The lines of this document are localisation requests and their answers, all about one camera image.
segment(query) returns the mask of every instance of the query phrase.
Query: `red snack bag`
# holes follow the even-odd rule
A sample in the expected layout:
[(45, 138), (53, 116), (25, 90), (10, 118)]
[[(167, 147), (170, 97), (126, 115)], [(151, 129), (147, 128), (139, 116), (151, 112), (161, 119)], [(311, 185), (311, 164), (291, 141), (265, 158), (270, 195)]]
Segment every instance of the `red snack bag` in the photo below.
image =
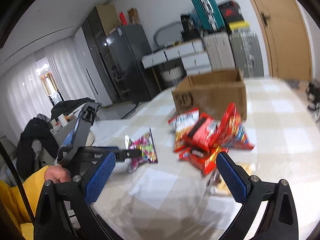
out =
[(186, 143), (199, 147), (205, 152), (209, 152), (209, 143), (212, 135), (216, 132), (218, 123), (206, 113), (200, 115), (199, 121), (192, 130), (183, 136)]
[(211, 138), (209, 146), (214, 147), (216, 145), (242, 150), (252, 150), (254, 148), (254, 145), (249, 143), (241, 117), (234, 103), (228, 105), (220, 126)]
[(218, 153), (222, 151), (225, 151), (225, 152), (229, 151), (228, 149), (224, 149), (219, 146), (210, 150), (207, 153), (202, 150), (200, 151), (198, 150), (196, 150), (197, 154), (202, 153), (205, 155), (205, 157), (199, 157), (195, 154), (192, 154), (192, 152), (195, 153), (195, 150), (192, 149), (192, 147), (189, 147), (179, 155), (179, 159), (188, 160), (193, 166), (200, 169), (203, 175), (208, 175), (210, 172), (212, 172), (216, 168), (216, 157)]
[(182, 137), (192, 129), (192, 127), (198, 120), (198, 108), (194, 108), (184, 114), (180, 114), (177, 117), (168, 120), (169, 125), (173, 129), (175, 129), (175, 139), (173, 146), (173, 151), (175, 153), (180, 152), (187, 147)]

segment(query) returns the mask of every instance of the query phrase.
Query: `gray suitcase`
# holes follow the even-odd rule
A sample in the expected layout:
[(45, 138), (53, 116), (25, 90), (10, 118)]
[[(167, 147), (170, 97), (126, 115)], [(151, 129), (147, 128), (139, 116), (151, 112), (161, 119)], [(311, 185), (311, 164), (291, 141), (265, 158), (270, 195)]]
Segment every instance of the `gray suitcase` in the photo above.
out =
[(261, 50), (255, 32), (233, 33), (230, 44), (236, 67), (243, 71), (244, 77), (263, 77)]
[(221, 32), (205, 36), (204, 45), (213, 70), (235, 68), (227, 33)]

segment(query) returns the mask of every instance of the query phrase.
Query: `metal screw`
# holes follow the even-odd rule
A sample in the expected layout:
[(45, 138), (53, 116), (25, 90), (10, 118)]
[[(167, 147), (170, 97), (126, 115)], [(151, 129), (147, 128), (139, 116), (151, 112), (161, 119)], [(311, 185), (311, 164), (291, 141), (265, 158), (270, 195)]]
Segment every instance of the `metal screw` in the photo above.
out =
[(285, 180), (285, 179), (281, 179), (281, 184), (283, 186), (287, 186), (288, 185), (288, 182)]
[(259, 177), (256, 176), (256, 175), (252, 175), (252, 176), (250, 177), (250, 179), (251, 179), (252, 181), (254, 181), (254, 182), (259, 181)]
[(76, 175), (73, 177), (73, 181), (74, 182), (78, 182), (79, 180), (81, 180), (81, 176), (80, 175)]
[(45, 186), (49, 186), (51, 184), (51, 180), (50, 179), (47, 179), (45, 182), (44, 182), (44, 185)]

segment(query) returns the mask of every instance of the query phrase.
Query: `black jacket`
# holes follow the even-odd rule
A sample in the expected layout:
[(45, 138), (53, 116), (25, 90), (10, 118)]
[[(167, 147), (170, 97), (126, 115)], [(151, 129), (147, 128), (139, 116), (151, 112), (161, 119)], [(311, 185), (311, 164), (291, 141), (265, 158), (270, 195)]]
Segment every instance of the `black jacket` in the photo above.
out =
[(34, 173), (35, 152), (32, 143), (38, 139), (52, 158), (56, 158), (59, 146), (50, 132), (50, 123), (40, 118), (30, 120), (20, 136), (17, 146), (17, 171), (22, 179), (27, 179)]
[(78, 100), (67, 100), (57, 103), (51, 110), (51, 120), (57, 119), (60, 115), (69, 115), (73, 110), (86, 102), (94, 102), (90, 98), (81, 98)]

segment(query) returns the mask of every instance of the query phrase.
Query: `table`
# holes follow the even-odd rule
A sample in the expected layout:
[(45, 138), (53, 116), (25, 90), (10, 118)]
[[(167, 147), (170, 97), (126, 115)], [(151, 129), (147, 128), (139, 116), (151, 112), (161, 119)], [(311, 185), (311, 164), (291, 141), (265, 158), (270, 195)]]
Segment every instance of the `table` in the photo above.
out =
[[(296, 205), (299, 237), (306, 239), (320, 219), (320, 133), (291, 88), (278, 79), (245, 80), (248, 117), (244, 126), (254, 150), (230, 150), (235, 162), (255, 163), (264, 181), (289, 182)], [(138, 138), (151, 127), (158, 164), (129, 174), (117, 163), (92, 206), (123, 239), (218, 239), (241, 205), (231, 197), (204, 194), (208, 177), (172, 152), (174, 116), (171, 90), (149, 102), (112, 135), (95, 145), (124, 147), (124, 135)], [(262, 203), (246, 239), (263, 216)]]

